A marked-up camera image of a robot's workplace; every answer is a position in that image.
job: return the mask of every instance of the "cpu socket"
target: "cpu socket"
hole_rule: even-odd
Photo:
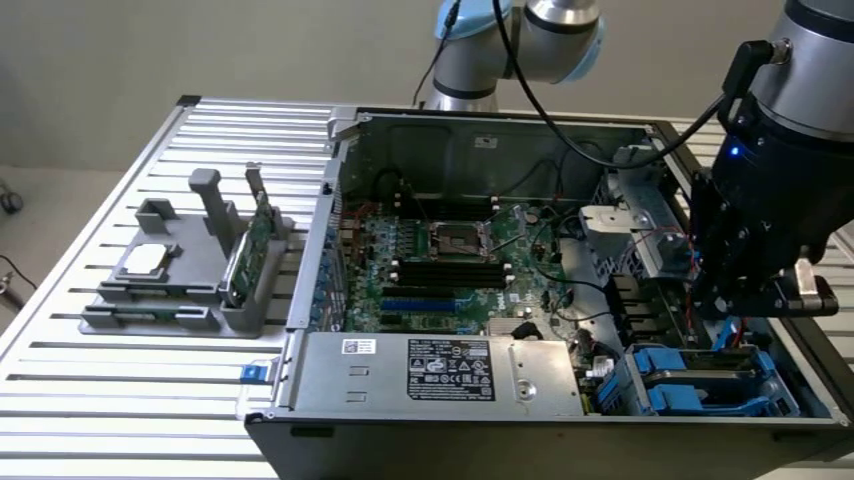
[[[483,223],[434,222],[430,224],[430,255],[442,260],[489,257]]]

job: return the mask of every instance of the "circuit board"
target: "circuit board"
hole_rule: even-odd
[[[551,228],[541,232],[545,221],[530,209],[507,205],[478,222],[402,219],[382,212],[351,222],[346,330],[479,334],[497,319],[547,326],[561,286],[537,273],[531,246],[538,233],[545,250],[557,242]],[[559,259],[539,258],[541,269],[563,279]],[[469,280],[485,286],[469,286]],[[415,298],[427,295],[422,291],[434,298]]]
[[[234,306],[240,306],[255,291],[264,269],[270,238],[275,235],[275,212],[266,192],[259,192],[256,202],[258,208],[240,238],[234,268],[230,268],[227,274],[228,294],[236,303]]]

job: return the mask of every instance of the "open computer tower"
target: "open computer tower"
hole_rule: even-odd
[[[663,122],[559,118],[630,162]],[[854,450],[812,318],[706,319],[686,147],[585,161],[525,115],[338,108],[272,397],[283,478],[749,479]]]

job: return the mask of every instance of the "metal bracket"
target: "metal bracket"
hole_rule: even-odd
[[[362,121],[358,107],[335,107],[326,124],[330,141],[341,142],[354,136]]]

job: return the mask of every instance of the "blue pcie slot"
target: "blue pcie slot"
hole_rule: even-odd
[[[454,300],[383,300],[379,306],[385,311],[399,312],[457,312]]]

